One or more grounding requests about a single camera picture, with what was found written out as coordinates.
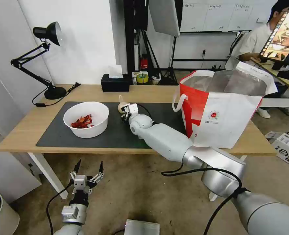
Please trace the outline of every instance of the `dried chili pepper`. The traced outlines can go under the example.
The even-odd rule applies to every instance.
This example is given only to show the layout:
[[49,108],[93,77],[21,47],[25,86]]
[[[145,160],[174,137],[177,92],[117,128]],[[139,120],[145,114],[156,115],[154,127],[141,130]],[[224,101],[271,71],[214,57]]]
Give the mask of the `dried chili pepper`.
[[85,117],[80,117],[79,119],[77,119],[76,122],[73,122],[71,124],[71,126],[73,128],[78,128],[78,129],[84,129],[84,128],[88,128],[88,125],[92,123],[92,115],[89,114]]

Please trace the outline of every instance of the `red and white bag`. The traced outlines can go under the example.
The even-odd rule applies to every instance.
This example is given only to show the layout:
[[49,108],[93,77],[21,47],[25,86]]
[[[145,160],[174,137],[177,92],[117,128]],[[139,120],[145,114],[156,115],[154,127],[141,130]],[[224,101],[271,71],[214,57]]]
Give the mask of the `red and white bag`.
[[179,90],[173,110],[182,110],[194,145],[227,149],[236,144],[263,96],[277,92],[270,74],[242,62],[235,70],[194,71],[180,81]]

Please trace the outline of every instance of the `tissue box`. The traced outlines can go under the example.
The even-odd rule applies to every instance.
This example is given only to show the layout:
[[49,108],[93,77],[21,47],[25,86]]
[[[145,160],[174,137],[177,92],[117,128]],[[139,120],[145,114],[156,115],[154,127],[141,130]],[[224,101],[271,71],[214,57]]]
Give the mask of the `tissue box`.
[[289,164],[289,135],[281,132],[269,132],[265,137],[278,151],[276,156]]
[[129,92],[131,80],[127,75],[123,78],[109,78],[109,74],[104,74],[101,79],[103,92]]

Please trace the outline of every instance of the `floor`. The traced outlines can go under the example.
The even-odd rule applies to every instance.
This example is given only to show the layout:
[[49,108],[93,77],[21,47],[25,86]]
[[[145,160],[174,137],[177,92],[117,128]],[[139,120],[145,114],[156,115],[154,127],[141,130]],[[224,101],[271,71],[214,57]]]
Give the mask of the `floor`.
[[[289,117],[271,109],[271,119],[253,117],[263,133],[289,131]],[[211,214],[222,198],[209,202],[209,191],[201,174],[165,178],[160,172],[176,169],[179,163],[158,155],[75,155],[46,154],[46,159],[67,184],[68,172],[82,159],[80,174],[95,175],[101,161],[104,179],[93,189],[87,210],[85,234],[110,235],[124,227],[126,219],[160,223],[160,234],[203,234]],[[248,157],[244,185],[251,191],[267,194],[289,205],[289,165],[277,157]],[[45,207],[55,194],[48,181],[12,204],[20,214],[15,235],[48,235]],[[61,210],[67,200],[56,198],[50,214],[56,231],[62,226]],[[215,218],[208,234],[246,234],[236,209],[228,203]]]

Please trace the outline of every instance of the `lamp shade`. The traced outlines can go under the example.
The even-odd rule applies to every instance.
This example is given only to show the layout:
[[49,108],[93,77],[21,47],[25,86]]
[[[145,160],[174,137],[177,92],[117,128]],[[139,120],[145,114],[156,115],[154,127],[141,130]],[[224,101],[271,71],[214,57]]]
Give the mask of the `lamp shade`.
[[49,24],[46,28],[34,27],[34,36],[40,39],[49,39],[52,43],[60,46],[62,42],[62,32],[58,22]]

